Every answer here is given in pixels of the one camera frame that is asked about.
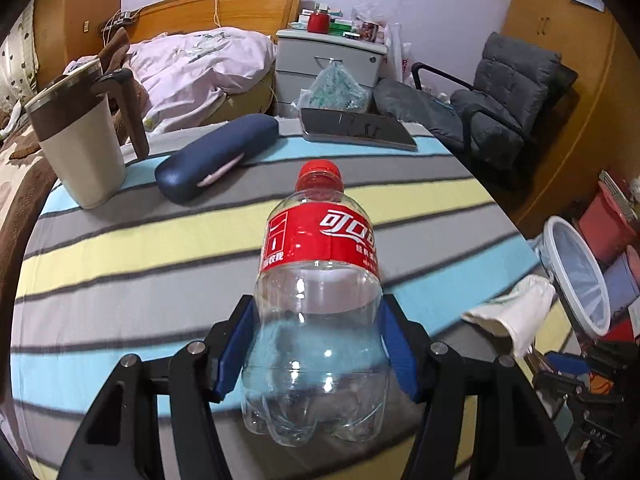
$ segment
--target metal screw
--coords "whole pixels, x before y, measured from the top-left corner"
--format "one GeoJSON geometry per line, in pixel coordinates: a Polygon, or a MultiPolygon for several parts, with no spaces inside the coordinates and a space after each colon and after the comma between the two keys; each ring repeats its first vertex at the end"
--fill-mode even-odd
{"type": "Polygon", "coordinates": [[[207,345],[205,345],[202,341],[192,341],[189,343],[189,346],[187,346],[187,352],[189,352],[191,355],[202,354],[205,351],[206,347],[207,345]]]}
{"type": "Polygon", "coordinates": [[[449,351],[449,347],[440,341],[431,343],[431,351],[436,355],[444,355],[449,351]]]}
{"type": "Polygon", "coordinates": [[[498,357],[498,362],[505,368],[511,368],[515,364],[513,357],[511,357],[510,355],[501,355],[500,357],[498,357]]]}
{"type": "Polygon", "coordinates": [[[120,359],[120,364],[125,368],[129,368],[138,362],[138,356],[135,354],[127,354],[120,359]]]}

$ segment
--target transparent coca-cola bottle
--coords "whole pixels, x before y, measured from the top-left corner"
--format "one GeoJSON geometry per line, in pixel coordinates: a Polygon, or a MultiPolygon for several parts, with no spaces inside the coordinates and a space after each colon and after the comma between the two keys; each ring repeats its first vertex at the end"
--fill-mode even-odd
{"type": "Polygon", "coordinates": [[[390,365],[371,223],[337,166],[311,160],[267,222],[242,369],[247,428],[302,446],[316,428],[354,442],[382,427],[390,365]]]}

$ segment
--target chair armrest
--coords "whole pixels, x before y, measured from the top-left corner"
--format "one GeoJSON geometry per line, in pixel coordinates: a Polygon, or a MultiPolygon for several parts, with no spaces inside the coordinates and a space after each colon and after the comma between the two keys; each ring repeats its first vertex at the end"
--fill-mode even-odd
{"type": "Polygon", "coordinates": [[[469,90],[473,90],[474,86],[470,85],[469,83],[467,83],[466,81],[462,81],[462,79],[458,79],[455,76],[452,76],[450,74],[447,74],[446,72],[443,72],[442,70],[438,70],[437,68],[434,68],[433,66],[429,66],[429,65],[425,65],[424,63],[414,63],[411,67],[411,74],[414,76],[414,83],[415,83],[415,87],[418,90],[422,90],[422,83],[420,83],[420,75],[418,74],[418,71],[420,71],[421,69],[425,69],[428,70],[429,72],[433,72],[436,75],[439,75],[441,77],[445,77],[446,79],[453,81],[454,83],[459,84],[460,86],[463,86],[469,90]]]}
{"type": "Polygon", "coordinates": [[[513,124],[507,122],[505,119],[500,117],[499,115],[493,113],[491,110],[487,110],[486,108],[481,107],[480,105],[469,105],[466,106],[462,113],[460,114],[460,120],[462,120],[462,138],[465,152],[471,151],[471,119],[477,113],[481,113],[486,115],[489,118],[492,118],[497,123],[500,123],[502,126],[511,130],[513,133],[518,134],[524,140],[528,140],[530,142],[534,142],[533,139],[526,135],[522,128],[514,126],[513,124]]]}

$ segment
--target nightstand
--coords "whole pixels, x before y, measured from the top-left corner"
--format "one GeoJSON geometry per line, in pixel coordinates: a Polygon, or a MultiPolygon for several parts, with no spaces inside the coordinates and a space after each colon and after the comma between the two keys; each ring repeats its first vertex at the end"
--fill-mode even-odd
{"type": "Polygon", "coordinates": [[[279,30],[276,36],[275,89],[279,104],[296,101],[300,90],[308,89],[332,59],[340,60],[358,84],[369,91],[378,81],[386,54],[383,45],[293,28],[279,30]]]}

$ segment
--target mug lid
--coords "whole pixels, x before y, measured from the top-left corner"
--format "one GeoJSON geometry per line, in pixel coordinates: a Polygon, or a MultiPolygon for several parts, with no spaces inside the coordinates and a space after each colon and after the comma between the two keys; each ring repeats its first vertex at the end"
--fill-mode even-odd
{"type": "Polygon", "coordinates": [[[66,90],[78,83],[80,80],[90,77],[95,78],[96,73],[97,76],[102,75],[102,65],[100,63],[100,59],[98,58],[73,69],[66,75],[59,75],[51,83],[49,83],[46,88],[37,93],[33,98],[30,99],[29,102],[27,102],[27,104],[24,106],[25,110],[27,111],[27,113],[36,111],[42,105],[55,99],[60,94],[63,94],[66,90]]]}

